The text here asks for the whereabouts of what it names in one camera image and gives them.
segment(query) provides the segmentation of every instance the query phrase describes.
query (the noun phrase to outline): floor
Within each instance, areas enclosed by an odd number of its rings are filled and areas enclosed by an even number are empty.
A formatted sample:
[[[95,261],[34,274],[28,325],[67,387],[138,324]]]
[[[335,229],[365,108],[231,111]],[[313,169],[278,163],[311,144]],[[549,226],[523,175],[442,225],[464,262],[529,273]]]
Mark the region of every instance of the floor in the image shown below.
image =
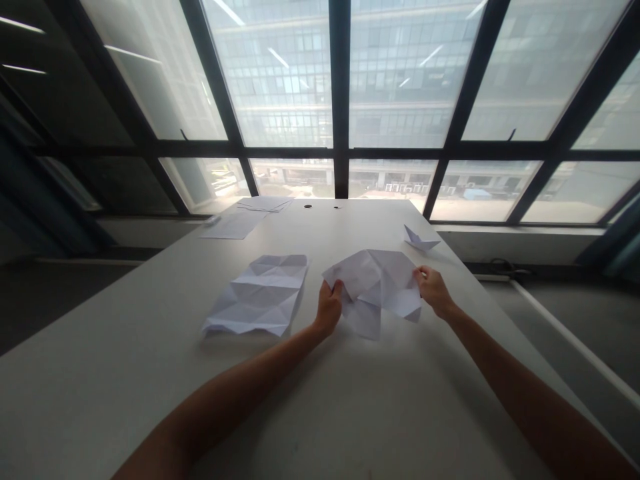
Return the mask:
[[[509,283],[483,282],[520,331],[611,437],[640,464],[640,410]],[[525,288],[600,360],[640,393],[638,298],[581,282],[526,282]]]
[[[0,355],[133,269],[38,262],[0,267]]]

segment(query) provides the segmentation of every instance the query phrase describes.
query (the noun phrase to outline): white table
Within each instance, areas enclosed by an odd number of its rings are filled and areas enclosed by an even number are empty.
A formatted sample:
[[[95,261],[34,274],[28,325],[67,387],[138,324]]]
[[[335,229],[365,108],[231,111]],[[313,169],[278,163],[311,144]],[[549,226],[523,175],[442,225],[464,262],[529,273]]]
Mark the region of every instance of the white table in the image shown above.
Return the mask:
[[[440,270],[464,310],[593,421],[451,249],[423,256],[403,242],[404,223],[439,238],[409,201],[304,199],[244,240],[182,238],[0,358],[0,476],[106,479],[188,394],[276,344],[264,332],[200,334],[219,292],[266,253],[311,258],[293,333],[315,316],[321,272],[358,250],[400,250]],[[340,324],[194,477],[550,474],[425,305],[418,324],[383,312],[379,342]]]

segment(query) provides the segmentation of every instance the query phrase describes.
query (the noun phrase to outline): glass window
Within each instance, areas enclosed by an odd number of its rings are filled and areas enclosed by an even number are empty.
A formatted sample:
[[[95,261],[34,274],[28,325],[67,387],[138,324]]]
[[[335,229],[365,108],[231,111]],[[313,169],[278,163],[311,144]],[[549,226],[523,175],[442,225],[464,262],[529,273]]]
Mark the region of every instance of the glass window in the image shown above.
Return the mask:
[[[486,2],[420,3],[351,0],[351,148],[444,145]]]
[[[627,3],[512,0],[463,140],[546,140]]]
[[[86,188],[78,181],[66,165],[50,157],[38,158],[60,186],[73,198],[78,205],[87,211],[102,210],[100,204],[91,196]]]
[[[332,147],[327,0],[204,0],[249,147]]]
[[[410,200],[420,213],[438,160],[349,160],[350,199]]]
[[[562,162],[523,222],[596,223],[640,179],[640,162]]]
[[[251,159],[260,195],[335,198],[332,159]]]
[[[431,220],[505,221],[539,161],[450,161]]]
[[[227,139],[179,0],[81,1],[158,138]]]
[[[244,197],[250,197],[238,159],[160,159],[191,213],[220,213]]]
[[[43,0],[4,1],[0,75],[64,145],[131,145]]]
[[[177,213],[153,172],[141,158],[109,157],[73,161],[116,213]]]
[[[640,149],[640,53],[573,146],[574,149]]]
[[[632,205],[634,205],[636,202],[638,202],[638,200],[640,200],[640,193],[638,193],[633,200],[631,200],[630,202],[628,202],[623,208],[622,210],[620,210],[618,213],[615,214],[615,216],[609,220],[609,225],[612,225],[614,223],[616,223],[618,221],[618,219],[620,217],[622,217],[622,214],[624,214],[624,212],[626,212],[628,210],[628,208]]]

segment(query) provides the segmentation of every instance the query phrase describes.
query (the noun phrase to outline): hand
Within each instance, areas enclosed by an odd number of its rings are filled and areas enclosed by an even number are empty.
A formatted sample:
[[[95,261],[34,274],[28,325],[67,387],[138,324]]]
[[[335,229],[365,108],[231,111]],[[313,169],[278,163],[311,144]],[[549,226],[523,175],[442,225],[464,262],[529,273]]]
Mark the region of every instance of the hand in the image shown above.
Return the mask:
[[[333,333],[333,330],[340,320],[342,314],[342,280],[336,280],[333,292],[326,280],[320,287],[320,298],[318,298],[318,314],[313,325],[318,327],[326,336]]]
[[[420,296],[433,308],[438,317],[444,318],[457,308],[438,270],[422,265],[413,270],[413,278],[418,282]]]

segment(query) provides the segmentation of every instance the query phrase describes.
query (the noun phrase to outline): blue curtain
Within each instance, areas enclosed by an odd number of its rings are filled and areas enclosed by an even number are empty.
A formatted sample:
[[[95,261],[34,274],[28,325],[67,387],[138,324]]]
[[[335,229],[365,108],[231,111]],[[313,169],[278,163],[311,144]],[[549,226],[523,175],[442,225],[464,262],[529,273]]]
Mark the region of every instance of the blue curtain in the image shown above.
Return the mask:
[[[114,240],[0,125],[0,220],[46,257],[95,253]]]
[[[640,196],[579,257],[580,265],[640,283]]]

